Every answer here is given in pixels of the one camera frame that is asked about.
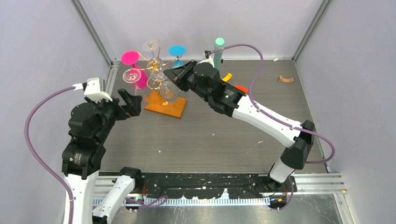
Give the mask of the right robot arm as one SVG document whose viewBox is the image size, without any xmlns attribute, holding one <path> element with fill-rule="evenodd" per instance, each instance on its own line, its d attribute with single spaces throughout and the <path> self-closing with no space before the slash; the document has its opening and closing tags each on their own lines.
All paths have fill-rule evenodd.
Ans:
<svg viewBox="0 0 396 224">
<path fill-rule="evenodd" d="M 267 175 L 267 188 L 271 191 L 279 191 L 291 173 L 304 168 L 314 140 L 313 122 L 301 123 L 268 108 L 257 109 L 258 103 L 251 102 L 244 91 L 223 81 L 219 70 L 209 62 L 191 60 L 163 73 L 180 90 L 196 93 L 215 112 L 247 122 L 285 146 Z"/>
</svg>

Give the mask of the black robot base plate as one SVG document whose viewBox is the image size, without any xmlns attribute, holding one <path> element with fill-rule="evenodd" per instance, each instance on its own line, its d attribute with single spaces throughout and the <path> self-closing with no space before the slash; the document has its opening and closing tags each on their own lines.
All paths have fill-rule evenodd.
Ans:
<svg viewBox="0 0 396 224">
<path fill-rule="evenodd" d="M 138 196 L 169 199 L 262 198 L 266 194 L 296 192 L 295 179 L 278 186 L 268 184 L 267 174 L 247 173 L 156 173 L 146 172 L 131 192 Z"/>
</svg>

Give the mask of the clear stemmed wine glass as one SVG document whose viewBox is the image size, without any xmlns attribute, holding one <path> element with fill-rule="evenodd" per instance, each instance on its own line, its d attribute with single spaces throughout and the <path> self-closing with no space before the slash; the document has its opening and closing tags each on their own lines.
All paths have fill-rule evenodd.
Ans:
<svg viewBox="0 0 396 224">
<path fill-rule="evenodd" d="M 168 103 L 175 102 L 178 98 L 178 88 L 171 81 L 162 82 L 159 93 Z"/>
</svg>

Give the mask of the clear tall flute glass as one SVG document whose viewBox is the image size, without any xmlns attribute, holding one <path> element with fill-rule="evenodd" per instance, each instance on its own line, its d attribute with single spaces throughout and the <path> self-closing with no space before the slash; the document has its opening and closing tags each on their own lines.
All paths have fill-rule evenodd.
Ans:
<svg viewBox="0 0 396 224">
<path fill-rule="evenodd" d="M 122 78 L 126 83 L 132 85 L 135 89 L 135 93 L 141 92 L 144 89 L 143 75 L 140 70 L 136 68 L 127 69 L 123 72 Z"/>
</svg>

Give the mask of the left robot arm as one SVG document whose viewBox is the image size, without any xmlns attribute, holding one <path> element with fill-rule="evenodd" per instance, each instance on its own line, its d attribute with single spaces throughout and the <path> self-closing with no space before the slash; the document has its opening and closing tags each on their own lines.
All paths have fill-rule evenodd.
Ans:
<svg viewBox="0 0 396 224">
<path fill-rule="evenodd" d="M 62 172 L 71 189 L 73 215 L 66 212 L 65 223 L 110 224 L 129 193 L 138 193 L 143 187 L 140 169 L 123 167 L 109 193 L 93 207 L 95 183 L 99 176 L 102 158 L 106 152 L 104 143 L 116 121 L 137 117 L 141 113 L 142 96 L 133 96 L 125 89 L 118 98 L 86 102 L 75 106 L 69 119 L 71 140 L 62 153 Z"/>
</svg>

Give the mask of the clear patterned tumbler glass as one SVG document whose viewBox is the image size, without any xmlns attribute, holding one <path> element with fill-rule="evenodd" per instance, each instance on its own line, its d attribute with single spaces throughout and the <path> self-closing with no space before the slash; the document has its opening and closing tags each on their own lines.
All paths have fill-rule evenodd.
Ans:
<svg viewBox="0 0 396 224">
<path fill-rule="evenodd" d="M 154 71 L 152 73 L 151 77 L 154 81 L 158 81 L 158 82 L 162 82 L 167 79 L 166 75 L 164 74 L 164 72 L 162 70 Z"/>
</svg>

